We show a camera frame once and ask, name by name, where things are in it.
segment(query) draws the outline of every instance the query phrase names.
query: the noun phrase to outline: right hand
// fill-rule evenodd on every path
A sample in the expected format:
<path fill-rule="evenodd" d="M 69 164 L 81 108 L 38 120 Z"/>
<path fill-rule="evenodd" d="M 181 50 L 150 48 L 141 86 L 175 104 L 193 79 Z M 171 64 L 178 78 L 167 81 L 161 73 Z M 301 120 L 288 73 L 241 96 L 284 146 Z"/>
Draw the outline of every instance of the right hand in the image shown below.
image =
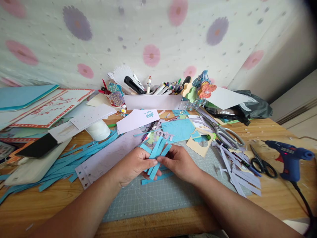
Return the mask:
<path fill-rule="evenodd" d="M 182 146 L 172 145 L 166 157 L 159 156 L 157 161 L 169 168 L 177 177 L 191 184 L 198 182 L 202 173 Z"/>

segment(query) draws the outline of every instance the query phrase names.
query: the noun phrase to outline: cutting mat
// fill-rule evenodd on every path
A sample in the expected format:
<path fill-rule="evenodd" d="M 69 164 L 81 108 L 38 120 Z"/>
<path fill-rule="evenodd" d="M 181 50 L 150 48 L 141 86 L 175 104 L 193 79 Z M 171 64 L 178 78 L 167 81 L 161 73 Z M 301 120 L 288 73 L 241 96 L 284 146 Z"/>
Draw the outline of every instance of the cutting mat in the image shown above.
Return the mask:
<path fill-rule="evenodd" d="M 225 168 L 225 164 L 215 147 L 210 146 L 206 157 L 203 158 L 187 147 L 186 141 L 174 144 L 185 147 L 202 170 L 236 192 L 229 181 L 229 175 L 226 172 L 223 172 L 223 176 L 220 174 L 219 166 Z M 180 180 L 176 175 L 146 185 L 141 185 L 141 179 L 144 178 L 138 176 L 127 187 L 121 189 L 105 214 L 103 222 L 165 212 L 203 203 L 194 187 Z M 251 195 L 250 190 L 243 186 L 241 188 L 245 195 Z"/>

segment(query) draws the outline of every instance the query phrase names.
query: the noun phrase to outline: black scissors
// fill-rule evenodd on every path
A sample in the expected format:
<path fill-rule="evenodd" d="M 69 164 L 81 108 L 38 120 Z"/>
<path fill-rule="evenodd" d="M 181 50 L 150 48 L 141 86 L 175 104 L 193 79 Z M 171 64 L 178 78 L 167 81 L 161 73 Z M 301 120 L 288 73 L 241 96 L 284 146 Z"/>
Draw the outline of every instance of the black scissors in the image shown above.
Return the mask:
<path fill-rule="evenodd" d="M 255 149 L 253 148 L 252 145 L 250 145 L 253 153 L 254 153 L 254 158 L 251 160 L 251 165 L 252 167 L 259 173 L 261 174 L 266 174 L 267 176 L 269 176 L 270 178 L 276 179 L 277 178 L 277 172 L 276 170 L 266 161 L 264 161 L 259 155 L 258 153 L 255 151 Z"/>

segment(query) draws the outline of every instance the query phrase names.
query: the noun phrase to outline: silver scissors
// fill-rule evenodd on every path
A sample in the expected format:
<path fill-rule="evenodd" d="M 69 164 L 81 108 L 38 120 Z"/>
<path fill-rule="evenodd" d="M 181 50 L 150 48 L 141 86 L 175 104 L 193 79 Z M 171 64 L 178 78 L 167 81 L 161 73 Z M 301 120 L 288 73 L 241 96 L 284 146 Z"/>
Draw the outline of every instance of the silver scissors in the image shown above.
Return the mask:
<path fill-rule="evenodd" d="M 215 133 L 216 133 L 216 136 L 218 137 L 218 139 L 224 144 L 226 145 L 228 148 L 230 149 L 234 149 L 234 150 L 239 150 L 240 149 L 240 146 L 245 146 L 245 143 L 243 141 L 243 139 L 241 139 L 240 136 L 238 136 L 234 131 L 228 129 L 228 128 L 225 128 L 225 127 L 222 127 L 222 126 L 219 126 L 217 125 L 216 123 L 214 123 L 213 121 L 209 120 L 207 117 L 205 117 L 204 115 L 202 115 L 202 117 L 208 121 L 208 123 L 214 128 L 215 130 Z"/>

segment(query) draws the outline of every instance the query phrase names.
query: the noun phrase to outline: left hand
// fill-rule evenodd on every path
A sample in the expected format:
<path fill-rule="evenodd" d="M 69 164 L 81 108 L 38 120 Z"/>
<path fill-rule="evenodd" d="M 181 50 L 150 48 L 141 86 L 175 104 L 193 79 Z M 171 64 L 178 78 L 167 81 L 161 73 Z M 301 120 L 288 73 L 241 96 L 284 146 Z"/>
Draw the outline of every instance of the left hand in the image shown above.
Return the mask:
<path fill-rule="evenodd" d="M 149 156 L 150 154 L 148 152 L 137 147 L 111 169 L 111 172 L 115 174 L 121 187 L 126 187 L 139 174 L 142 174 L 146 179 L 150 179 L 143 170 L 157 165 L 158 162 L 156 159 L 148 159 Z M 161 176 L 162 172 L 158 170 L 156 174 L 154 180 L 157 180 L 157 176 Z"/>

